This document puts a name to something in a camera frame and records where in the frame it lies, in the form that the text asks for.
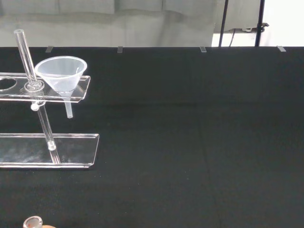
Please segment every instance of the acrylic base plate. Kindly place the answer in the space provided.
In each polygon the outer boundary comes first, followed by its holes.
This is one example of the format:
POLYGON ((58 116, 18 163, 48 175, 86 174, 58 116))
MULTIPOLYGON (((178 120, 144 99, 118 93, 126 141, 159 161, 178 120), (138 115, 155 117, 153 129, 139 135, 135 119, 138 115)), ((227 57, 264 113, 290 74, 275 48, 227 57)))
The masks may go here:
POLYGON ((53 164, 44 134, 0 133, 0 168, 89 168, 98 134, 53 134, 61 164, 53 164))

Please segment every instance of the funnel stem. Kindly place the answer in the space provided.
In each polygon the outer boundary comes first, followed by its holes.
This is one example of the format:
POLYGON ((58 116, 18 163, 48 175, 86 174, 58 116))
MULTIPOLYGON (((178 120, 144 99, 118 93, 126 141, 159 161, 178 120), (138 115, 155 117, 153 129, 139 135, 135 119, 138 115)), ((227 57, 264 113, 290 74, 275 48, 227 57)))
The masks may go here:
POLYGON ((72 105, 70 102, 65 102, 65 106, 66 106, 66 115, 67 117, 73 118, 73 111, 72 111, 72 105))
POLYGON ((49 124, 48 114, 44 105, 40 106, 38 110, 38 116, 42 126, 42 130, 44 132, 44 135, 46 136, 47 147, 49 149, 52 162, 54 164, 60 164, 60 159, 56 149, 56 144, 53 137, 51 125, 49 124))
POLYGON ((35 82, 37 82, 37 78, 35 75, 33 61, 32 61, 32 57, 29 52, 29 47, 28 47, 27 40, 25 38, 24 30, 17 29, 14 31, 14 33, 15 33, 17 44, 18 44, 22 63, 23 63, 24 69, 25 69, 25 73, 28 76, 28 82, 32 85, 35 82))

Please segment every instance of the glass tube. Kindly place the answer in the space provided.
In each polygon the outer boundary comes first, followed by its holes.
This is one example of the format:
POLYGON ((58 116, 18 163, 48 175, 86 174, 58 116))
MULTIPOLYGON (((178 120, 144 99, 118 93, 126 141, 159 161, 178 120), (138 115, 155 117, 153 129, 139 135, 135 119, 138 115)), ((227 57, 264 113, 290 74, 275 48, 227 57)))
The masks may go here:
POLYGON ((39 216, 29 217, 24 221, 23 228, 42 228, 42 219, 39 216))

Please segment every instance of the black tablecloth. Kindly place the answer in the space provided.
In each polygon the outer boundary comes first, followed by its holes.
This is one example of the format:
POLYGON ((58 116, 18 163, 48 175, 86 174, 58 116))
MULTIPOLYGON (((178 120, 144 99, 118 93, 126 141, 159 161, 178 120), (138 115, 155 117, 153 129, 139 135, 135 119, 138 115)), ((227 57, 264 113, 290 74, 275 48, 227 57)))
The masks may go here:
MULTIPOLYGON (((55 133, 99 133, 88 170, 0 170, 0 226, 302 228, 304 49, 31 48, 34 64, 88 63, 84 101, 55 133)), ((16 48, 0 71, 24 72, 16 48)), ((29 103, 1 102, 1 133, 41 132, 29 103)))

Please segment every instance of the gray curtain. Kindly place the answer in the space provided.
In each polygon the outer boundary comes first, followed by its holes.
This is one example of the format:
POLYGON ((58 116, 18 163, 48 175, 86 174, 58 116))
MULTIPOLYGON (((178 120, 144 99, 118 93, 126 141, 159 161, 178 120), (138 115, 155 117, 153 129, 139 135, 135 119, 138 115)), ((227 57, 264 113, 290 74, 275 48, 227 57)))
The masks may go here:
POLYGON ((209 47, 217 0, 0 0, 0 46, 209 47))
POLYGON ((113 14, 120 10, 170 10, 186 16, 208 13, 214 0, 0 0, 1 14, 60 14, 95 12, 113 14))

